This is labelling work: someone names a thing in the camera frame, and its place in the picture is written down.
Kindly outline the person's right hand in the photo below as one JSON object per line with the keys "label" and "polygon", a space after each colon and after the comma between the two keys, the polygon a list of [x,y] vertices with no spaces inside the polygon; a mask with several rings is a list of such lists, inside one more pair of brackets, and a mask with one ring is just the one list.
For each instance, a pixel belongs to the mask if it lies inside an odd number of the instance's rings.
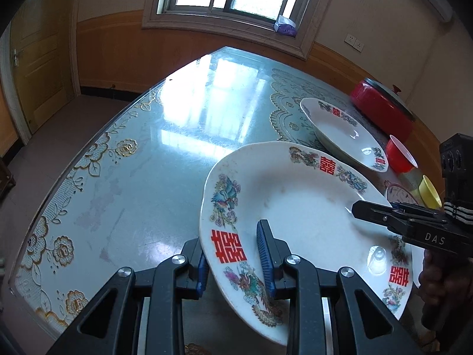
{"label": "person's right hand", "polygon": [[419,275],[422,324],[439,331],[472,315],[472,259],[427,250]]}

